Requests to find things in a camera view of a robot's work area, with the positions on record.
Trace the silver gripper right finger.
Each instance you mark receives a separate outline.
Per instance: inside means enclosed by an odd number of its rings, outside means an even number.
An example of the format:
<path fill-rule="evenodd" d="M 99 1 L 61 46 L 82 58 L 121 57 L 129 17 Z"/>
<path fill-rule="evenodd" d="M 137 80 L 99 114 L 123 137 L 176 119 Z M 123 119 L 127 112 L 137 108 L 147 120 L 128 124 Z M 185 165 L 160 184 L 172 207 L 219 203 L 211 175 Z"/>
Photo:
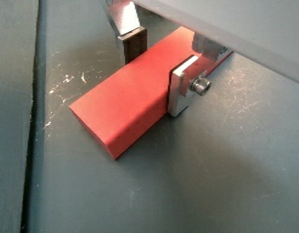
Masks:
<path fill-rule="evenodd" d="M 168 113 L 173 117 L 189 106 L 193 94 L 207 94 L 207 75 L 228 57 L 228 49 L 200 34 L 193 35 L 192 49 L 196 54 L 169 71 Z"/>

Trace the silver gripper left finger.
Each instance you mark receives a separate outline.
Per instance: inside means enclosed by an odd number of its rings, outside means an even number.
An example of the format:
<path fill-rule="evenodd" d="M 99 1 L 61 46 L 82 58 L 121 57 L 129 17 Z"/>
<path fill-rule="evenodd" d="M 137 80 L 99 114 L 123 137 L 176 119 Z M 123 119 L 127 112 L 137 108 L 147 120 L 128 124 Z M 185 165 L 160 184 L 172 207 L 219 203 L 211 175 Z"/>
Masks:
<path fill-rule="evenodd" d="M 101 6 L 123 50 L 124 64 L 128 64 L 147 50 L 147 29 L 131 0 L 101 0 Z"/>

